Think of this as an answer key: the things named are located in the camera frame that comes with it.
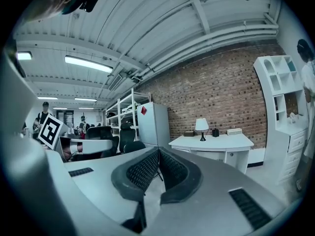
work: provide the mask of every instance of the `white refrigerator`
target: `white refrigerator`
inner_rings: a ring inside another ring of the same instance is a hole
[[[137,107],[139,138],[146,147],[171,148],[167,107],[149,102]]]

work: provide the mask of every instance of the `ceiling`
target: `ceiling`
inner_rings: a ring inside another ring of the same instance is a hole
[[[103,109],[139,80],[193,56],[275,38],[279,9],[280,0],[99,0],[91,13],[78,9],[27,23],[15,37],[18,51],[32,54],[32,60],[20,62],[38,96],[57,97],[54,107]],[[113,72],[67,64],[66,55],[111,66]],[[118,74],[123,79],[110,91]]]

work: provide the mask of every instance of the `brick wall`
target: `brick wall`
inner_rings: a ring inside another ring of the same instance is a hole
[[[294,92],[287,93],[284,95],[284,99],[285,99],[287,117],[289,117],[291,113],[294,113],[295,115],[297,115],[299,111],[297,107],[296,94]]]
[[[274,40],[230,45],[178,64],[136,90],[151,92],[154,102],[168,106],[172,140],[193,130],[197,118],[206,118],[221,134],[242,128],[254,148],[262,148],[266,107],[253,63],[273,55],[284,55]]]

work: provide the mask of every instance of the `camera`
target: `camera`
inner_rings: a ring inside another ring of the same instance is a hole
[[[91,12],[98,0],[85,0],[80,6],[81,10],[85,10],[86,12]]]

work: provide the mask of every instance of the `chair headrest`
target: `chair headrest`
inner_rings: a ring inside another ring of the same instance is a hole
[[[128,122],[125,122],[120,126],[120,129],[122,130],[130,129],[130,124]]]

